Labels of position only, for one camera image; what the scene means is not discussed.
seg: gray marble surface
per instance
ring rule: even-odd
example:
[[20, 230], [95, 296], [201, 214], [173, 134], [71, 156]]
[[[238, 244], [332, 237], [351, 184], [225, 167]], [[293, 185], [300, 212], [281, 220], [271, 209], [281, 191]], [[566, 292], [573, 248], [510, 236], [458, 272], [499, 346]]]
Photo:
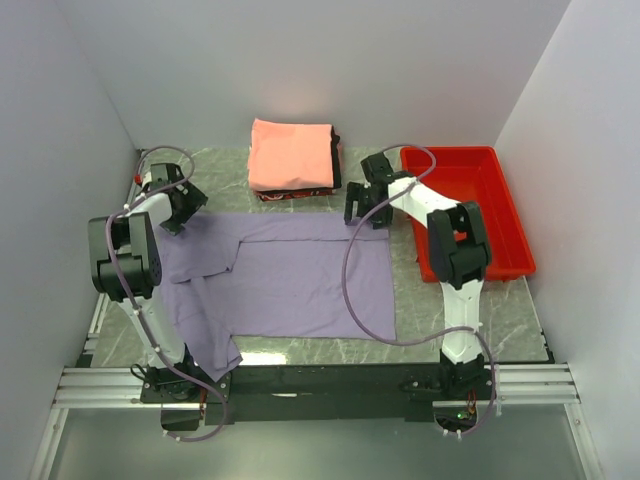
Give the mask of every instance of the gray marble surface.
[[[209, 212], [342, 212], [345, 189], [333, 196], [278, 202], [260, 202], [247, 187], [248, 148], [203, 149], [195, 152], [192, 182], [209, 195]], [[372, 149], [346, 148], [344, 180], [362, 181], [359, 160]], [[397, 154], [392, 156], [398, 162]], [[172, 151], [158, 151], [152, 162], [176, 161], [186, 172], [186, 159]], [[416, 263], [411, 224], [405, 215], [394, 216], [391, 232], [396, 332], [400, 340], [422, 337], [444, 326], [442, 292], [438, 284], [422, 282]], [[481, 329], [496, 359], [547, 360], [540, 325], [524, 278], [512, 282], [487, 282], [480, 300]], [[438, 359], [440, 343], [392, 347], [370, 340], [235, 337], [244, 364], [349, 364], [429, 362]], [[122, 367], [140, 362], [142, 344], [115, 304], [103, 318], [92, 366]]]

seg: orange folded cloth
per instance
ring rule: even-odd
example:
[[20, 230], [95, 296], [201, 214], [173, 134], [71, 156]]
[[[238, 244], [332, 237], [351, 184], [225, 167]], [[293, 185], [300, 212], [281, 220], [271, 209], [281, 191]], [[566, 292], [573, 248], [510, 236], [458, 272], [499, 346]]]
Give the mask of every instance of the orange folded cloth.
[[331, 125], [255, 119], [251, 130], [249, 188], [256, 192], [333, 188]]

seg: purple cloth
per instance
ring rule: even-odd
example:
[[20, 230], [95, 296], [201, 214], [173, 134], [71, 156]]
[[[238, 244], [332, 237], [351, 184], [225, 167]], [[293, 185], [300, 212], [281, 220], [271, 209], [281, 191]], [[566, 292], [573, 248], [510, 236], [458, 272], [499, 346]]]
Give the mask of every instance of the purple cloth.
[[[353, 230], [334, 213], [196, 214], [180, 235], [159, 230], [167, 313], [202, 369], [217, 380], [240, 363], [231, 335], [369, 338], [342, 298]], [[361, 229], [347, 278], [363, 322], [395, 339], [387, 230]]]

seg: red container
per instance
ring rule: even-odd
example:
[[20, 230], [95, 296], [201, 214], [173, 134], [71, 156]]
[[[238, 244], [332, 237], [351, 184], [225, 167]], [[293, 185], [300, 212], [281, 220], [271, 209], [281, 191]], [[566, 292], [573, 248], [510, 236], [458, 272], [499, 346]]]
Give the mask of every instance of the red container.
[[[527, 237], [511, 199], [496, 152], [491, 147], [429, 147], [438, 160], [422, 183], [460, 202], [480, 205], [493, 254], [487, 280], [513, 280], [536, 271]], [[400, 151], [402, 166], [420, 175], [430, 165], [429, 156], [417, 148]], [[420, 272], [425, 282], [438, 281], [429, 267], [427, 229], [411, 219]]]

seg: gray floor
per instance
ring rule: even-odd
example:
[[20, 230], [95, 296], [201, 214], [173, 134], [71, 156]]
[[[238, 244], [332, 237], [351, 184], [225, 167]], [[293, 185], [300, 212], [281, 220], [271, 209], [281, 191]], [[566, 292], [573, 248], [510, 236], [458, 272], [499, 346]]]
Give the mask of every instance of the gray floor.
[[69, 414], [52, 480], [584, 479], [562, 406], [505, 407], [461, 443], [401, 420], [243, 423], [178, 444], [148, 410]]
[[[345, 180], [362, 181], [359, 160], [371, 149], [345, 149]], [[192, 182], [209, 196], [209, 212], [343, 212], [345, 189], [330, 197], [260, 202], [247, 187], [248, 149], [204, 149], [196, 152]], [[184, 159], [171, 151], [152, 154], [153, 161]], [[443, 328], [442, 293], [420, 278], [410, 222], [396, 214], [391, 227], [399, 339], [435, 333]], [[501, 361], [547, 360], [540, 325], [524, 278], [486, 283], [480, 302], [482, 333]], [[390, 347], [368, 340], [236, 337], [245, 364], [344, 364], [420, 362], [438, 359], [439, 343]], [[117, 305], [106, 309], [93, 367], [129, 366], [143, 359], [142, 344]]]

